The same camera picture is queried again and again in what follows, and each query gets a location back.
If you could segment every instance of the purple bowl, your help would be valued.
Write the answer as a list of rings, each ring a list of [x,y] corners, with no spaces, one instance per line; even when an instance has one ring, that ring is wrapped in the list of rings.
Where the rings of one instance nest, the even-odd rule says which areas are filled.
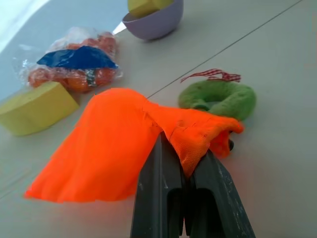
[[[182,19],[183,11],[184,0],[174,0],[166,8],[142,18],[128,13],[122,22],[132,35],[143,40],[153,40],[173,31]]]

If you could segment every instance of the green donut toy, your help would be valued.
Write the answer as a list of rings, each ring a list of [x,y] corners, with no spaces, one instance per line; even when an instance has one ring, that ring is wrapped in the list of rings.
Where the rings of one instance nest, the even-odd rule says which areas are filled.
[[[200,81],[186,88],[178,98],[180,108],[197,109],[211,114],[246,119],[256,105],[256,95],[249,86],[223,80]]]

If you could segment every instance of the white table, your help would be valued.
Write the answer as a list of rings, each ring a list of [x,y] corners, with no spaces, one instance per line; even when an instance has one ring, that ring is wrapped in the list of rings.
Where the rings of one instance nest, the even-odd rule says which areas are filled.
[[[45,49],[70,26],[102,28],[99,9],[105,9],[100,6],[106,1],[92,2],[96,3],[93,9],[83,5],[80,14],[74,15],[67,15],[73,1],[64,10],[59,10],[63,6],[60,0],[40,9],[0,55],[4,77],[13,78],[7,59],[18,43],[36,42]],[[150,100],[176,106],[179,92],[195,79],[183,84],[175,80],[200,65],[193,72],[220,67],[242,74],[243,82],[254,87],[259,97],[257,110],[245,122],[245,133],[233,138],[234,153],[223,162],[258,238],[317,236],[313,186],[316,39],[312,31],[317,5],[306,0],[287,10],[296,2],[186,0],[182,24],[169,37],[143,43],[127,31],[119,34],[120,63],[126,76],[114,86],[131,87],[145,96],[154,94]],[[118,19],[115,13],[110,16]],[[14,91],[18,85],[16,80],[8,90]],[[63,205],[21,198],[72,130],[88,99],[86,96],[77,112],[41,133],[15,138],[0,129],[1,237],[129,237],[134,198]]]

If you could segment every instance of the plastic bag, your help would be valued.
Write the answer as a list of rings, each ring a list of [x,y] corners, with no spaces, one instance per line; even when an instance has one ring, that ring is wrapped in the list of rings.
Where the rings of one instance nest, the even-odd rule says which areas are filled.
[[[24,46],[24,51],[36,52]],[[33,88],[47,81],[60,82],[66,89],[86,93],[122,77],[114,62],[117,42],[110,32],[71,28],[56,40],[38,61],[23,59],[19,77]]]

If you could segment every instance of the yellow block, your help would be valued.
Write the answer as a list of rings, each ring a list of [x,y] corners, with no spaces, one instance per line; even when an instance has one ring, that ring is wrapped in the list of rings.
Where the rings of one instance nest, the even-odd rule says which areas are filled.
[[[13,135],[27,135],[47,129],[78,107],[60,83],[47,82],[0,105],[0,124]]]
[[[128,0],[128,9],[132,16],[141,18],[163,9],[173,0]]]

